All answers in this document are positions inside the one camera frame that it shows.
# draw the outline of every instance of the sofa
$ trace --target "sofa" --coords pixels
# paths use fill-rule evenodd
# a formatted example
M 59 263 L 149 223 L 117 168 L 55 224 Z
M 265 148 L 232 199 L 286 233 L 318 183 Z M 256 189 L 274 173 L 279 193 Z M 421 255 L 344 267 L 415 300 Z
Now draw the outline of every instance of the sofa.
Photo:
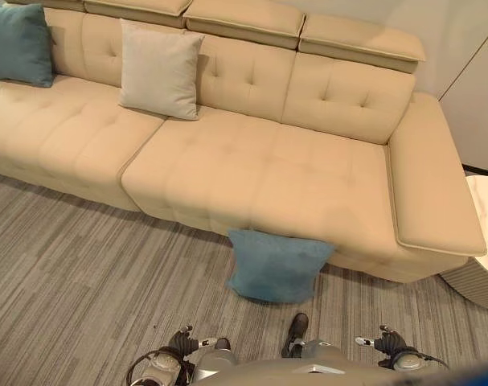
M 390 281 L 486 252 L 439 102 L 414 91 L 417 37 L 267 0 L 43 4 L 56 77 L 0 81 L 1 175 L 222 235 L 323 240 L 332 265 Z M 205 34 L 197 121 L 119 105 L 120 17 Z

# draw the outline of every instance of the round side table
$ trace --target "round side table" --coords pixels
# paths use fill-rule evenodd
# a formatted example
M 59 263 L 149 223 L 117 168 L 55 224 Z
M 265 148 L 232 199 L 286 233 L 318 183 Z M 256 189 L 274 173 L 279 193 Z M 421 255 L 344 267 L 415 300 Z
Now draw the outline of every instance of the round side table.
M 470 175 L 467 177 L 467 182 L 488 250 L 488 177 Z M 462 296 L 488 308 L 488 253 L 481 257 L 471 257 L 467 264 L 443 272 L 441 276 Z

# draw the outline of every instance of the wall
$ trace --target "wall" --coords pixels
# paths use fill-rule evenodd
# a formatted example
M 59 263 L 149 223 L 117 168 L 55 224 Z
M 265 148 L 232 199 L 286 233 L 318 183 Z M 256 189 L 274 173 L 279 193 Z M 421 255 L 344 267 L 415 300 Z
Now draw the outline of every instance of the wall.
M 488 0 L 275 0 L 306 12 L 337 14 L 411 32 L 420 37 L 428 61 L 417 86 L 442 98 L 463 163 L 488 169 L 488 59 L 475 58 L 462 84 L 458 79 L 488 37 Z M 487 57 L 488 44 L 478 55 Z

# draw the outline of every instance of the light gray pillow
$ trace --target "light gray pillow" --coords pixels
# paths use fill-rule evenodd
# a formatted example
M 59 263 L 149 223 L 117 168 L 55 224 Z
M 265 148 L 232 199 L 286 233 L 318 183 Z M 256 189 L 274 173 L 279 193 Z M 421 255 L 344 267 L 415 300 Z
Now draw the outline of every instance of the light gray pillow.
M 195 78 L 204 35 L 164 34 L 121 19 L 124 107 L 196 120 Z

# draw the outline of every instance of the gray striped carpet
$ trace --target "gray striped carpet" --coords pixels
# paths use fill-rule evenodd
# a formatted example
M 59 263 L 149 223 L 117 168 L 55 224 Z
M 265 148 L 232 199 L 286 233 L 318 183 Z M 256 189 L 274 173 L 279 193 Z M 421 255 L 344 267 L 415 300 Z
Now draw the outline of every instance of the gray striped carpet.
M 0 176 L 0 385 L 120 385 L 187 323 L 242 361 L 278 357 L 299 310 L 308 338 L 364 363 L 383 356 L 353 339 L 381 323 L 451 366 L 488 359 L 488 310 L 439 277 L 397 285 L 327 265 L 312 301 L 273 305 L 225 288 L 233 266 L 222 236 Z

